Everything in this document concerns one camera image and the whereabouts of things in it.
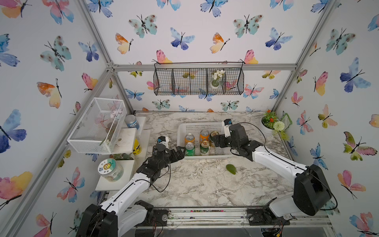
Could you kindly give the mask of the orange soda can front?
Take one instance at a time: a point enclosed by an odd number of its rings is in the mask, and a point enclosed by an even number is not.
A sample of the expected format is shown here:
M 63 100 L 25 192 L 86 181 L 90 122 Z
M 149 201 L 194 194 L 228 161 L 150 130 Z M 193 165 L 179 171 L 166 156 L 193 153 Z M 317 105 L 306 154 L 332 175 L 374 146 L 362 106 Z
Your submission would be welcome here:
M 185 135 L 185 145 L 188 143 L 195 143 L 195 136 L 191 133 Z

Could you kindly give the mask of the orange soda can back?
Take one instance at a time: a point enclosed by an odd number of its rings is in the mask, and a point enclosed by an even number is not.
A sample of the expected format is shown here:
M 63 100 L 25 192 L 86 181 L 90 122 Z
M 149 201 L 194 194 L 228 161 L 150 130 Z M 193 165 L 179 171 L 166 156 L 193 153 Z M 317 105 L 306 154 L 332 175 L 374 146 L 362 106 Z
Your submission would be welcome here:
M 209 141 L 210 133 L 208 130 L 203 129 L 199 134 L 199 143 L 202 143 L 203 141 Z

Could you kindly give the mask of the green gold beer can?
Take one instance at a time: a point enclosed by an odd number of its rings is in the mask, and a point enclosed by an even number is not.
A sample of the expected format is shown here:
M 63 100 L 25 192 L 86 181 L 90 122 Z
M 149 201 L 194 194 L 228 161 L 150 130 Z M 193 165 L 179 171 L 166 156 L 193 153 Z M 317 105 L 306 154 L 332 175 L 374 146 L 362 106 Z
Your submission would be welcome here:
M 210 151 L 210 143 L 209 143 L 209 141 L 207 141 L 207 140 L 201 141 L 199 147 L 200 147 L 200 154 L 202 156 L 209 155 L 209 151 Z

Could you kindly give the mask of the orange soda can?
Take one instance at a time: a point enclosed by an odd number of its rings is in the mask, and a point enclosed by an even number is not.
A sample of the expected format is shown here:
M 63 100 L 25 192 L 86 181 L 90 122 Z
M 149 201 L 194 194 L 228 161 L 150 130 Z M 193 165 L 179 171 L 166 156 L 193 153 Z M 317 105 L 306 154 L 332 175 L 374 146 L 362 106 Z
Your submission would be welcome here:
M 203 141 L 209 141 L 210 133 L 208 130 L 203 129 L 199 134 L 199 143 L 202 143 Z
M 188 143 L 195 143 L 195 136 L 191 133 L 185 135 L 185 145 Z

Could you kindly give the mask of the green soda can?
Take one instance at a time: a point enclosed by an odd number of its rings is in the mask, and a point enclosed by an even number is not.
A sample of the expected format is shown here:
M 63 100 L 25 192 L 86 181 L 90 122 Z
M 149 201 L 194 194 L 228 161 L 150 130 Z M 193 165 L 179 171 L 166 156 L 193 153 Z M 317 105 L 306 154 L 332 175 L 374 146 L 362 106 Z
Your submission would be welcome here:
M 194 145 L 194 143 L 192 143 L 192 142 L 186 143 L 185 149 L 186 149 L 185 156 L 188 156 L 188 157 L 195 156 L 195 145 Z

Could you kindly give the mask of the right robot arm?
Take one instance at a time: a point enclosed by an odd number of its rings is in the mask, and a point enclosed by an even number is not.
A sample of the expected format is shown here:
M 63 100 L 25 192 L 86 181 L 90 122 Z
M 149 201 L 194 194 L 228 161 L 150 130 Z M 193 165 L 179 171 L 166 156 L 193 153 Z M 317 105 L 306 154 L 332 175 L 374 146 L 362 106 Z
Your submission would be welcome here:
M 271 169 L 294 187 L 291 195 L 275 198 L 265 205 L 264 208 L 272 217 L 284 217 L 297 212 L 314 216 L 334 198 L 318 166 L 299 164 L 270 151 L 265 144 L 249 139 L 241 123 L 233 124 L 230 119 L 226 119 L 222 127 L 224 134 L 216 136 L 216 147 L 229 148 L 233 155 Z

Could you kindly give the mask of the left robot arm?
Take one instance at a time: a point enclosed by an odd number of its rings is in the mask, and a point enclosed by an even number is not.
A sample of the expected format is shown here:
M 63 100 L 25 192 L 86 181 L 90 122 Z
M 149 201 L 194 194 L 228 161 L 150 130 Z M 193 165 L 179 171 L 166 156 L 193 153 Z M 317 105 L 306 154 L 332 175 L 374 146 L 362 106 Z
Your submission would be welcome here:
M 152 156 L 137 169 L 131 180 L 100 205 L 90 205 L 84 212 L 77 237 L 121 237 L 141 223 L 152 223 L 154 207 L 136 198 L 161 176 L 161 170 L 185 157 L 186 149 L 153 147 Z

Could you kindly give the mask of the green tan can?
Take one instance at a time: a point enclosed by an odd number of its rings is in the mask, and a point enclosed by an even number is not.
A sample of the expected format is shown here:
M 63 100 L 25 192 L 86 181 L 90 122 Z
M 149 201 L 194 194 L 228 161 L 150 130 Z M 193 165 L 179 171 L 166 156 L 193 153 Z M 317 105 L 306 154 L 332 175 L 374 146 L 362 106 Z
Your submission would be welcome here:
M 219 147 L 220 134 L 218 131 L 212 131 L 209 136 L 209 142 L 211 147 Z

